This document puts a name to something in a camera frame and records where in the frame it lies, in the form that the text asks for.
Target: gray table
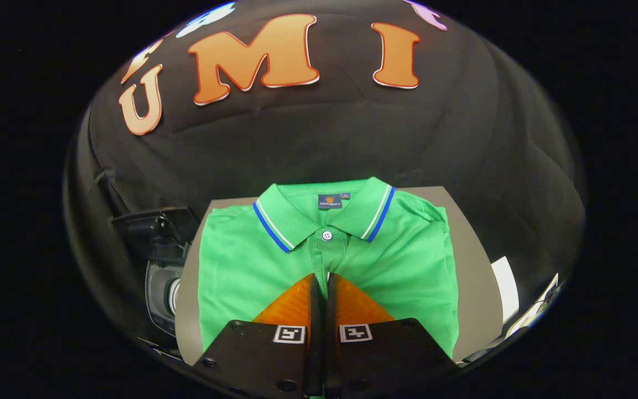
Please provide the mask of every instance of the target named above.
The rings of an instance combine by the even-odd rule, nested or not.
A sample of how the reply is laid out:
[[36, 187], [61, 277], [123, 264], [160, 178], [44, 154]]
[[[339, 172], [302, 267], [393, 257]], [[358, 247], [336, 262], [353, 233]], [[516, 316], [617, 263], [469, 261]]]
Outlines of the gray table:
[[[454, 345], [453, 360], [461, 361], [501, 334], [501, 295], [491, 263], [466, 217], [443, 187], [411, 187], [398, 190], [410, 192], [430, 201], [436, 207], [446, 209], [459, 286], [459, 338]], [[256, 199], [257, 197], [215, 199], [208, 205], [198, 227], [184, 265], [177, 296], [177, 342], [184, 361], [189, 365], [195, 364], [202, 355], [202, 338], [198, 323], [198, 248], [205, 220], [214, 208], [252, 205]]]

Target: green polo shirt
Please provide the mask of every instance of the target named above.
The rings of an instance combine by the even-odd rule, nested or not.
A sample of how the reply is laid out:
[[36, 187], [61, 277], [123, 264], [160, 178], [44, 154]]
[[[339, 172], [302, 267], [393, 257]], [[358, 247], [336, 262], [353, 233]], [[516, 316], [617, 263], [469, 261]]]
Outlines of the green polo shirt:
[[[322, 195], [334, 197], [331, 209], [320, 209]], [[309, 273], [326, 298], [329, 272], [394, 318], [420, 320], [451, 358], [458, 291], [445, 208], [375, 177], [273, 184], [253, 206], [208, 215], [198, 268], [203, 350], [229, 320], [252, 320]]]

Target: blue collar stripe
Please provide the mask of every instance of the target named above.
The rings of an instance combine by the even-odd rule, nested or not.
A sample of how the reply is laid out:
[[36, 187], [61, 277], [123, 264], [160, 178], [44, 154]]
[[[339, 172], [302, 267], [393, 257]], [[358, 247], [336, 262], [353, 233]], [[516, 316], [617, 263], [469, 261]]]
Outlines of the blue collar stripe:
[[370, 234], [367, 240], [368, 242], [372, 242], [373, 238], [375, 238], [375, 235], [378, 233], [378, 230], [380, 230], [380, 225], [383, 224], [383, 220], [385, 219], [385, 214], [388, 213], [388, 207], [390, 207], [390, 202], [393, 199], [393, 192], [395, 192], [395, 187], [390, 188], [390, 194], [388, 194], [388, 200], [385, 202], [385, 207], [383, 207], [383, 212], [382, 214], [380, 214], [380, 219], [378, 219], [378, 223], [375, 225], [375, 229]]
[[274, 232], [272, 232], [272, 229], [270, 229], [270, 227], [267, 225], [267, 222], [265, 221], [265, 219], [263, 219], [263, 215], [260, 214], [260, 209], [258, 209], [258, 203], [253, 203], [253, 209], [255, 209], [255, 214], [258, 215], [258, 219], [260, 219], [260, 223], [263, 224], [265, 230], [267, 230], [267, 233], [270, 235], [270, 237], [272, 237], [272, 239], [274, 240], [275, 243], [277, 243], [277, 245], [279, 245], [280, 248], [282, 248], [282, 250], [286, 253], [289, 253], [289, 248], [287, 248], [280, 240], [279, 238], [277, 238], [277, 236], [275, 235]]

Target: black background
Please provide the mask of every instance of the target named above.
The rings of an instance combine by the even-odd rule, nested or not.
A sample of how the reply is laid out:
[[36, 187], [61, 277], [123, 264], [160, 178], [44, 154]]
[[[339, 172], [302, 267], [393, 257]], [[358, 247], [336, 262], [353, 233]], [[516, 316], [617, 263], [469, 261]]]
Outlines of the black background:
[[[638, 269], [638, 198], [631, 194], [638, 191], [638, 73], [630, 70], [638, 66], [638, 5], [426, 3], [536, 76], [574, 127], [590, 184], [586, 247], [559, 306], [471, 380], [438, 393], [629, 396], [638, 381], [638, 361], [629, 356], [638, 344], [638, 301], [615, 304], [613, 293], [638, 280], [631, 273]], [[17, 397], [218, 397], [113, 328], [76, 270], [61, 211], [65, 150], [95, 90], [206, 8], [0, 3], [0, 390]], [[624, 325], [637, 326], [635, 333]]]

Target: shirt label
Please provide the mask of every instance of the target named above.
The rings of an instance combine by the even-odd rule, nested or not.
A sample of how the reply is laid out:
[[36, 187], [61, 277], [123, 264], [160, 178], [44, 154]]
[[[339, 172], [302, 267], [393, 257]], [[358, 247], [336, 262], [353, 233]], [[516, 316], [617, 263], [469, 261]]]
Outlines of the shirt label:
[[340, 208], [341, 205], [341, 197], [339, 194], [333, 195], [321, 195], [319, 194], [319, 209], [334, 209]]

